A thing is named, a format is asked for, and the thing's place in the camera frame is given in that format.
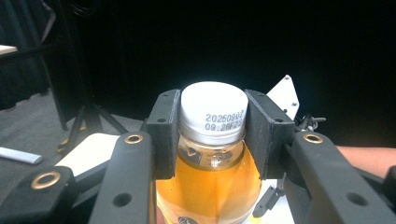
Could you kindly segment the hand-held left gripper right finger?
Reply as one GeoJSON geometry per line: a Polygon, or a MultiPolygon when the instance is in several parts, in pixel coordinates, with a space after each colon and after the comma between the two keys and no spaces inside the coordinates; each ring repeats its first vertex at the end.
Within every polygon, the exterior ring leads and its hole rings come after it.
{"type": "Polygon", "coordinates": [[[248,98],[246,136],[260,179],[280,179],[283,146],[294,133],[294,121],[264,93],[245,90],[248,98]]]}

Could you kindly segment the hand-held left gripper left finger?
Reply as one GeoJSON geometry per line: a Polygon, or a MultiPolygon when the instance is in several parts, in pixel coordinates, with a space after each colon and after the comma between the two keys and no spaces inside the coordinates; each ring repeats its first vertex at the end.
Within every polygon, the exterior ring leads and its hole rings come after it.
{"type": "Polygon", "coordinates": [[[155,146],[157,179],[170,179],[175,175],[179,107],[180,90],[165,91],[158,96],[147,119],[148,133],[155,146]]]}

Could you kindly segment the orange drink bottle white cap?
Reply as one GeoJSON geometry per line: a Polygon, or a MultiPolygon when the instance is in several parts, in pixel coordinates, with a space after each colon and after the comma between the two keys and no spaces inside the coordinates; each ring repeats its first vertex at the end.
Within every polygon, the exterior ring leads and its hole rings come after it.
{"type": "Polygon", "coordinates": [[[157,182],[165,224],[242,224],[262,182],[244,141],[248,98],[205,81],[181,93],[175,176],[157,182]]]}

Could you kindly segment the white table mat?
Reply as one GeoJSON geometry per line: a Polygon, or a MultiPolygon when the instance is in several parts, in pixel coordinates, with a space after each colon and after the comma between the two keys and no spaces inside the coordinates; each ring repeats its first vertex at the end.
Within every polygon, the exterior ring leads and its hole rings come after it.
{"type": "MultiPolygon", "coordinates": [[[[81,175],[108,161],[118,138],[118,135],[112,134],[91,134],[61,159],[57,166],[67,166],[74,176],[81,175]]],[[[267,210],[262,217],[250,216],[245,224],[294,224],[287,197],[280,197],[274,207],[267,210]]]]}

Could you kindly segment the black tripod stand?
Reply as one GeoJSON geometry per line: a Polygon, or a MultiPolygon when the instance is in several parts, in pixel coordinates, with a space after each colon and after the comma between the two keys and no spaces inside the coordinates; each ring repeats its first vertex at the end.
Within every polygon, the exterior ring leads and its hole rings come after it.
{"type": "Polygon", "coordinates": [[[81,129],[87,134],[102,133],[101,119],[118,133],[127,133],[124,126],[95,102],[90,75],[79,53],[59,44],[49,46],[42,58],[61,125],[68,130],[67,122],[73,120],[66,142],[58,149],[62,155],[78,144],[81,129]]]}

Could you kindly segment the light grey flat bar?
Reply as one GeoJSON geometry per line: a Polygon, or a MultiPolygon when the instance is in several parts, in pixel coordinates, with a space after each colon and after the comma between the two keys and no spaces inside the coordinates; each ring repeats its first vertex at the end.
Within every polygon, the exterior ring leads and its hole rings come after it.
{"type": "Polygon", "coordinates": [[[37,165],[43,161],[43,157],[41,155],[19,151],[7,147],[0,147],[0,158],[25,162],[33,165],[37,165]]]}

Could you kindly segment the background table edge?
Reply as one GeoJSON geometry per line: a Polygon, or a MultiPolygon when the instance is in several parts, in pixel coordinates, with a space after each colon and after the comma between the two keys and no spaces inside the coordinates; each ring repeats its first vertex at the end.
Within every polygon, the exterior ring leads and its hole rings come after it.
{"type": "Polygon", "coordinates": [[[14,46],[0,45],[0,56],[9,54],[9,53],[13,53],[13,52],[17,52],[17,51],[18,51],[18,49],[14,46]]]}

